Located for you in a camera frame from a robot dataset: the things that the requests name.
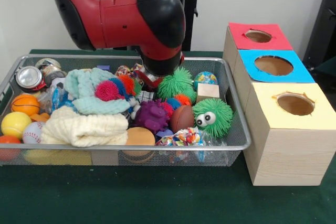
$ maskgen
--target metal mesh basket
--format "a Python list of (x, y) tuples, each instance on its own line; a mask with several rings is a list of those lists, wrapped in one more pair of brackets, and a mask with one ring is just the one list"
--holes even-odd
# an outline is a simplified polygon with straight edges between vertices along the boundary
[[(33, 66), (41, 58), (55, 58), (62, 70), (110, 66), (115, 72), (120, 65), (141, 63), (131, 56), (64, 56), (27, 55), (19, 58), (0, 86), (0, 120), (10, 112), (11, 100), (22, 91), (14, 73), (24, 66)], [(76, 148), (69, 145), (2, 144), (0, 165), (146, 165), (146, 166), (231, 166), (239, 153), (250, 145), (250, 134), (241, 110), (228, 64), (218, 58), (186, 58), (183, 67), (193, 76), (202, 71), (216, 75), (220, 98), (234, 110), (229, 133), (217, 139), (216, 146), (92, 146)]]

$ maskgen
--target white wall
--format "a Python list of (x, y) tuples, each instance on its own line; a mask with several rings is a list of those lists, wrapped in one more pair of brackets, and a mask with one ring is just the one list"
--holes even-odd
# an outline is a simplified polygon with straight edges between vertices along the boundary
[[(192, 50), (223, 50), (228, 22), (278, 23), (302, 57), (321, 0), (198, 0)], [(32, 48), (76, 49), (54, 0), (0, 0), (0, 78)]]

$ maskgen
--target green spiky ball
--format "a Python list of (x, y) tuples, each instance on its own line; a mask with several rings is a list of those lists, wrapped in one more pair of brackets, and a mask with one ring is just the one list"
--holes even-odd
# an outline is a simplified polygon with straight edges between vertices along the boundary
[(141, 85), (137, 82), (137, 80), (134, 80), (134, 91), (135, 91), (135, 96), (138, 96), (142, 90)]
[(171, 76), (166, 76), (158, 87), (158, 97), (161, 99), (172, 98), (177, 94), (185, 94), (191, 100), (196, 101), (196, 92), (192, 86), (191, 74), (183, 67), (179, 67)]
[(221, 99), (205, 99), (193, 106), (193, 112), (195, 118), (197, 118), (199, 115), (206, 114), (207, 112), (212, 112), (216, 115), (216, 120), (211, 125), (201, 127), (196, 124), (201, 130), (208, 132), (214, 137), (223, 137), (231, 128), (233, 111), (231, 107)]

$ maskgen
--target teal knitted cloth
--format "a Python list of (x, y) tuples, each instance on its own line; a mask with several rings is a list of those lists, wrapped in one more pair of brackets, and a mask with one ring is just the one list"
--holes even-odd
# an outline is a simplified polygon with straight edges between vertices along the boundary
[(65, 78), (65, 90), (75, 98), (72, 102), (83, 115), (114, 115), (126, 111), (130, 104), (125, 99), (104, 102), (95, 97), (95, 89), (99, 83), (116, 78), (110, 72), (93, 68), (92, 70), (73, 70)]
[(115, 115), (130, 108), (130, 103), (125, 99), (104, 102), (97, 97), (84, 97), (72, 103), (83, 115)]

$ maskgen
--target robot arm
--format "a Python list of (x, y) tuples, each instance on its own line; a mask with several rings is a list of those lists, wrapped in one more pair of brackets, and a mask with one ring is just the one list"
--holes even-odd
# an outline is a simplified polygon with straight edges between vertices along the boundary
[(185, 16), (180, 0), (55, 0), (83, 50), (139, 46), (146, 70), (171, 74), (181, 63)]

